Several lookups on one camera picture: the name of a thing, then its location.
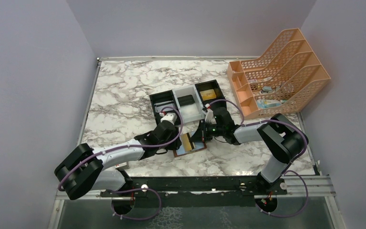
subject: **storage box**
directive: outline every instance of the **storage box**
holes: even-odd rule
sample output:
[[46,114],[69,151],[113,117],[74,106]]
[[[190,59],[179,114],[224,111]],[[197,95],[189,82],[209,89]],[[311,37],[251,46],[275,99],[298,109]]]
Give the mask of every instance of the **storage box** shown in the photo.
[[[195,85],[180,87],[166,92],[149,95],[156,124],[161,121],[160,110],[164,106],[175,107],[183,118],[183,123],[198,121],[205,118],[202,112],[204,105],[217,99],[225,99],[216,80],[197,83]],[[225,107],[226,102],[216,102],[211,105],[212,109]]]
[[[245,119],[299,112],[330,80],[299,29],[282,31],[255,60],[230,62],[227,76]],[[261,109],[258,99],[283,103]]]

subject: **white marble surface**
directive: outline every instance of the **white marble surface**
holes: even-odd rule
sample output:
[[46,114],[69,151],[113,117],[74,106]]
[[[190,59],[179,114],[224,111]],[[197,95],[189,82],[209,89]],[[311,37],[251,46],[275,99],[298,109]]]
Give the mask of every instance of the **white marble surface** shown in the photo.
[[[216,79],[226,99],[234,96],[226,76],[228,61],[107,61],[102,62],[83,142],[104,147],[125,142],[156,127],[149,95]],[[227,105],[236,123],[239,112]],[[299,127],[296,114],[287,117]],[[186,124],[182,133],[195,130]],[[256,175],[271,153],[264,142],[240,146],[211,141],[207,149],[175,158],[173,152],[130,162],[130,176]],[[306,152],[291,166],[300,174],[314,174]]]

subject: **gray wall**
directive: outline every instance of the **gray wall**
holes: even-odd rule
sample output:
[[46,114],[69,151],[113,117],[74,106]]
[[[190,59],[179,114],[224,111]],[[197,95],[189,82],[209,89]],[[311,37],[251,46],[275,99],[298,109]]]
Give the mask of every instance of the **gray wall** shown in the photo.
[[315,0],[67,0],[96,56],[261,55]]
[[95,65],[65,0],[0,0],[0,229],[47,228]]
[[317,0],[302,31],[332,82],[303,110],[349,229],[366,228],[366,1]]

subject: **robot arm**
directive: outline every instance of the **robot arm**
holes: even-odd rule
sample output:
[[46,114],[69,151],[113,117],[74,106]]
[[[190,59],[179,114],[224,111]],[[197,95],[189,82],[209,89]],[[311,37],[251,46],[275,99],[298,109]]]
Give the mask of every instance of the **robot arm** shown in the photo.
[[211,123],[213,118],[201,120],[199,128],[192,136],[192,141],[210,141],[213,137],[222,136],[227,143],[240,145],[252,141],[264,141],[272,152],[267,165],[257,175],[258,187],[261,190],[269,189],[280,176],[297,159],[308,138],[304,133],[296,130],[294,124],[284,115],[276,114],[270,120],[260,123],[240,126],[235,125],[231,115],[224,107],[209,109],[216,124]]
[[[206,142],[215,136],[223,136],[232,145],[261,140],[267,144],[273,156],[257,175],[256,185],[260,190],[272,187],[299,156],[301,149],[306,147],[306,136],[289,128],[294,125],[282,114],[276,114],[266,124],[248,126],[236,125],[224,107],[210,110],[206,117],[200,121],[197,131],[191,137],[193,142]],[[210,123],[211,119],[215,119],[216,124]],[[77,146],[54,171],[60,181],[59,189],[65,190],[71,200],[82,197],[90,190],[123,190],[128,175],[118,170],[104,170],[123,162],[153,156],[161,147],[167,150],[178,149],[182,144],[177,137],[181,130],[178,131],[174,126],[175,120],[176,114],[168,113],[153,131],[122,144],[98,149],[92,149],[86,143]]]
[[54,170],[60,181],[59,188],[62,187],[72,200],[90,190],[109,188],[106,187],[109,180],[113,189],[120,189],[125,183],[124,175],[119,171],[104,170],[123,162],[153,156],[161,147],[178,149],[182,144],[179,138],[168,144],[180,135],[174,126],[176,118],[176,114],[168,113],[153,131],[118,145],[92,149],[87,143],[80,144]]

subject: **yellow card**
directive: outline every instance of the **yellow card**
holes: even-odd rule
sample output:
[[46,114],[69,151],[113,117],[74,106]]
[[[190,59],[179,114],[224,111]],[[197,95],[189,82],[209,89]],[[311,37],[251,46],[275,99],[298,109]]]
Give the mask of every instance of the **yellow card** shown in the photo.
[[200,95],[203,98],[203,101],[217,98],[214,89],[202,91],[200,92]]

